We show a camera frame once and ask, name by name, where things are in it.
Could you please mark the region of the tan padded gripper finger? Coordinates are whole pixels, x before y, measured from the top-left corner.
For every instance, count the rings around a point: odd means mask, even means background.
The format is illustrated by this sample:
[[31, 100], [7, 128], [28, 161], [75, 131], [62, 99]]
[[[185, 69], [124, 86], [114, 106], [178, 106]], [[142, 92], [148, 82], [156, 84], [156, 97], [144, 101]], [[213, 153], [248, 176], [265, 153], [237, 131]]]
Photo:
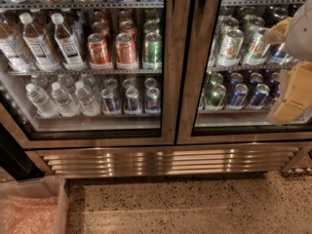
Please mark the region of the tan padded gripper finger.
[[292, 20], [292, 18], [285, 18], [272, 26], [264, 34], [265, 42], [272, 45], [284, 43]]
[[287, 125], [312, 105], [312, 62], [280, 72], [280, 96], [267, 115], [272, 125]]

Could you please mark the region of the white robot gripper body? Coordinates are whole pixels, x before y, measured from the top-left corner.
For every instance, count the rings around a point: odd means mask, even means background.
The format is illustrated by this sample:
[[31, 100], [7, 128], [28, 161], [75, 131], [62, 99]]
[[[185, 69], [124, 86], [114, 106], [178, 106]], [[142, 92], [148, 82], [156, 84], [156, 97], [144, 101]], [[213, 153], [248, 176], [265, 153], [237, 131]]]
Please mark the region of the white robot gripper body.
[[293, 15], [286, 44], [294, 58], [312, 60], [312, 0], [307, 0]]

